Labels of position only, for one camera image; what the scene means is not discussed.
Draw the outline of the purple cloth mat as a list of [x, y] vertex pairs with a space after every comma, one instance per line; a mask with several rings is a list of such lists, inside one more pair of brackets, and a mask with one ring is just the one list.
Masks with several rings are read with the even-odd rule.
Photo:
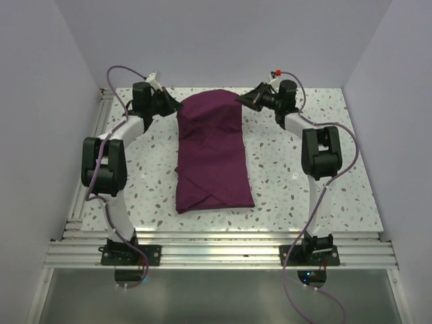
[[175, 209], [253, 207], [242, 133], [242, 105], [228, 90], [183, 100], [178, 111], [178, 184]]

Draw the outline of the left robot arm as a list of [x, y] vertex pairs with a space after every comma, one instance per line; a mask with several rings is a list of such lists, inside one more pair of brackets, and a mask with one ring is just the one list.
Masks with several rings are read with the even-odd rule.
[[125, 265], [139, 260], [140, 248], [133, 244], [136, 230], [128, 216], [124, 189], [128, 181], [126, 149], [149, 130], [154, 116], [178, 112], [176, 101], [158, 81], [146, 79], [132, 86], [132, 100], [124, 105], [123, 119], [110, 131], [84, 139], [81, 182], [86, 200], [98, 200], [109, 230], [108, 240], [119, 242], [116, 256]]

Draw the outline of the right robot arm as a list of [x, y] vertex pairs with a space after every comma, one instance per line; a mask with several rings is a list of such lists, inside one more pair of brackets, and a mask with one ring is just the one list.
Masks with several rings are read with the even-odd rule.
[[253, 111], [272, 110], [276, 123], [301, 139], [301, 167], [308, 177], [310, 216], [301, 236], [300, 256], [306, 264], [316, 265], [333, 247], [329, 185], [321, 186], [320, 181], [338, 175], [343, 164], [342, 149], [336, 126], [317, 126], [302, 116], [296, 106], [298, 89], [304, 91], [299, 81], [272, 80], [260, 83], [237, 101]]

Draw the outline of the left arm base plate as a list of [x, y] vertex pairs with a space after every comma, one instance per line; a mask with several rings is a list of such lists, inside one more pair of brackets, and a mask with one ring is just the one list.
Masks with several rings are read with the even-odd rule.
[[136, 250], [126, 247], [124, 250], [110, 250], [108, 245], [99, 247], [102, 253], [101, 264], [104, 266], [136, 266], [143, 265], [142, 254], [147, 257], [146, 265], [158, 267], [162, 256], [162, 246], [156, 244], [139, 245]]

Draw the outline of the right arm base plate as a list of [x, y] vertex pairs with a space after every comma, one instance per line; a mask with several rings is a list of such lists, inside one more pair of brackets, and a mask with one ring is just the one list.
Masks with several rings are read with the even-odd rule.
[[286, 261], [290, 249], [290, 245], [279, 246], [281, 265], [286, 264], [287, 267], [328, 267], [341, 265], [338, 247], [336, 245], [333, 245], [330, 249], [314, 252], [305, 252], [301, 245], [295, 245]]

